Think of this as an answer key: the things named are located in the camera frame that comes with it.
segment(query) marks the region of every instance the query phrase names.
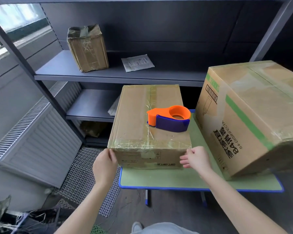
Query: large cardboard box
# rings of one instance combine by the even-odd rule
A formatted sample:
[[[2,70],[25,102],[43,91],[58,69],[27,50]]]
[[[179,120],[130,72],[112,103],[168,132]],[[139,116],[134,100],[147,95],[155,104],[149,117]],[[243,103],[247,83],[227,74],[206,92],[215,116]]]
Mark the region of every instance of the large cardboard box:
[[[293,72],[273,61],[210,67],[195,120],[227,179],[293,167]]]
[[[125,85],[121,91],[108,148],[121,166],[181,168],[180,156],[191,148],[189,133],[169,132],[147,124],[147,111],[182,105],[178,85]]]
[[[69,28],[67,44],[81,72],[109,67],[104,39],[98,24]]]

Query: dark floor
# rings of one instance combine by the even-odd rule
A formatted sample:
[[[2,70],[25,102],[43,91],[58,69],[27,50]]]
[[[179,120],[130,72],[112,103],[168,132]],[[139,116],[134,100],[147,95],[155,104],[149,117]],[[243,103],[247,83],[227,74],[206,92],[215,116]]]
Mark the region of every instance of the dark floor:
[[[284,193],[242,194],[288,233],[293,233],[293,171],[281,172],[277,176],[284,185]],[[96,224],[113,234],[129,234],[135,221],[140,221],[144,226],[173,222],[200,234],[237,233],[209,192],[205,193],[208,208],[202,206],[199,192],[152,191],[151,208],[144,203],[144,193],[144,190],[121,189],[110,216],[105,218],[99,215]],[[48,198],[44,207],[56,204],[59,199]]]

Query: hand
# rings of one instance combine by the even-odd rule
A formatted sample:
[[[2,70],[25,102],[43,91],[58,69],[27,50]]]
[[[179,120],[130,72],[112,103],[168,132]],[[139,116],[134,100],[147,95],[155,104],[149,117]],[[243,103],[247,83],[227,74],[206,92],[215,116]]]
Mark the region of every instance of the hand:
[[[111,149],[104,149],[93,163],[93,174],[96,184],[110,188],[117,170],[117,159]]]
[[[180,156],[180,163],[183,164],[184,168],[193,168],[199,174],[205,171],[212,171],[211,161],[203,146],[187,149],[186,154]]]

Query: shelf post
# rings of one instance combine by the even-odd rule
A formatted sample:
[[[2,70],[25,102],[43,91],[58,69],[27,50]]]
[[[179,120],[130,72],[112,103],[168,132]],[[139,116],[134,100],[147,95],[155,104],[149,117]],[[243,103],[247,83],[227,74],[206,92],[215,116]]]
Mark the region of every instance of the shelf post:
[[[25,73],[29,76],[29,78],[34,82],[34,84],[38,87],[38,89],[42,92],[42,94],[48,99],[51,105],[55,108],[55,110],[59,113],[59,115],[64,119],[64,121],[68,124],[68,126],[74,131],[74,133],[78,136],[78,138],[85,145],[86,140],[78,130],[78,128],[74,125],[71,120],[66,119],[66,112],[58,103],[58,101],[53,97],[48,88],[44,85],[41,80],[35,80],[35,71],[32,69],[30,64],[23,57],[21,52],[17,49],[17,47],[12,43],[8,35],[0,26],[0,43],[8,50],[8,52],[16,59],[19,66],[25,71]]]
[[[264,37],[259,43],[257,49],[255,50],[251,61],[261,61],[273,42],[276,40],[278,34],[281,32],[282,28],[285,26],[288,19],[293,14],[293,0],[286,0],[280,7],[277,15],[270,24],[268,30],[266,31]]]

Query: window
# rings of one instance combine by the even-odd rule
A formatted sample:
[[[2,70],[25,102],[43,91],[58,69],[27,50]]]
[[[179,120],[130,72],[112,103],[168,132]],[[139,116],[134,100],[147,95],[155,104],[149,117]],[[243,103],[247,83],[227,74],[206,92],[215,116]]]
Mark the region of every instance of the window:
[[[39,4],[0,5],[0,26],[15,44],[48,25]]]

